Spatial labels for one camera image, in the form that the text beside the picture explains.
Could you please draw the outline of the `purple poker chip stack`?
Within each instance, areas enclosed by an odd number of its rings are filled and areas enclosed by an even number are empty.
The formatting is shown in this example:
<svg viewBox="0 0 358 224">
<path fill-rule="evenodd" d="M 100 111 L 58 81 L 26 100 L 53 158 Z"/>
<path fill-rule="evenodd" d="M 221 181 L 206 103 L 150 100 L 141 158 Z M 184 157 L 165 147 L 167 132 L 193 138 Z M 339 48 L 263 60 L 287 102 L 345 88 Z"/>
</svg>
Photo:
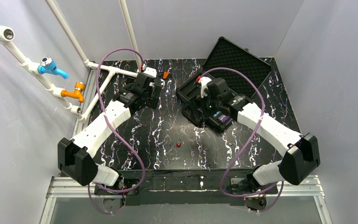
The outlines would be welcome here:
<svg viewBox="0 0 358 224">
<path fill-rule="evenodd" d="M 222 114 L 222 115 L 220 115 L 219 117 L 218 117 L 218 121 L 220 122 L 220 123 L 222 123 L 222 124 L 225 124 L 225 123 L 227 123 L 228 121 L 230 121 L 230 117 L 229 116 L 227 116 L 227 115 L 224 115 L 224 114 Z"/>
</svg>

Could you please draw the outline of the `black poker set case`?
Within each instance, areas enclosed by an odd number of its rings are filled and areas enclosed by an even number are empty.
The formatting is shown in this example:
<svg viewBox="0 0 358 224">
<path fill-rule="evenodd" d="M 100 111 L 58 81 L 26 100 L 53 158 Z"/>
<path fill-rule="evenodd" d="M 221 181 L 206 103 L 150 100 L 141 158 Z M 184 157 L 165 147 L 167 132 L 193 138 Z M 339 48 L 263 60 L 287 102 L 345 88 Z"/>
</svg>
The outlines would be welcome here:
<svg viewBox="0 0 358 224">
<path fill-rule="evenodd" d="M 225 37 L 220 37 L 201 66 L 201 70 L 188 78 L 176 89 L 179 100 L 184 104 L 182 115 L 195 126 L 207 125 L 217 132 L 225 131 L 237 119 L 231 118 L 225 124 L 213 115 L 203 117 L 200 109 L 199 77 L 223 78 L 236 94 L 244 95 L 244 106 L 253 102 L 257 89 L 269 77 L 272 67 Z"/>
</svg>

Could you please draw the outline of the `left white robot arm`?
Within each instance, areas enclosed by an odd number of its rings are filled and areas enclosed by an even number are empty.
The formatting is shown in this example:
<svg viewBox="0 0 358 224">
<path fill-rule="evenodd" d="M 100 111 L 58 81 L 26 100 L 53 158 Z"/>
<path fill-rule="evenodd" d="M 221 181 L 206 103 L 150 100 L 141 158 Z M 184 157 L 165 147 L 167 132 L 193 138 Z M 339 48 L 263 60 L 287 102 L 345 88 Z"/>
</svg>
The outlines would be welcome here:
<svg viewBox="0 0 358 224">
<path fill-rule="evenodd" d="M 131 116 L 148 107 L 156 109 L 162 90 L 162 79 L 144 72 L 126 84 L 91 124 L 71 139 L 58 142 L 58 168 L 82 186 L 91 182 L 113 186 L 119 179 L 114 169 L 93 160 L 100 146 Z"/>
</svg>

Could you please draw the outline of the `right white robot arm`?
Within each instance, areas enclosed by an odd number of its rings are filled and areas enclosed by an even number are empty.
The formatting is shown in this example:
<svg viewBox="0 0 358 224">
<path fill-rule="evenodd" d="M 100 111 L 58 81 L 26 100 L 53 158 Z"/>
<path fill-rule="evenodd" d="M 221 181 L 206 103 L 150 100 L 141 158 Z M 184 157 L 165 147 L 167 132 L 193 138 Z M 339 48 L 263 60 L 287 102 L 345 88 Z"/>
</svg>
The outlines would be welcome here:
<svg viewBox="0 0 358 224">
<path fill-rule="evenodd" d="M 282 156 L 279 161 L 254 168 L 242 183 L 237 184 L 238 187 L 256 192 L 265 185 L 280 181 L 299 185 L 320 165 L 318 142 L 314 135 L 302 135 L 287 128 L 245 95 L 231 91 L 222 78 L 198 77 L 196 84 L 200 91 L 195 97 L 195 107 L 205 118 L 222 112 L 251 127 L 253 135 L 260 135 Z"/>
</svg>

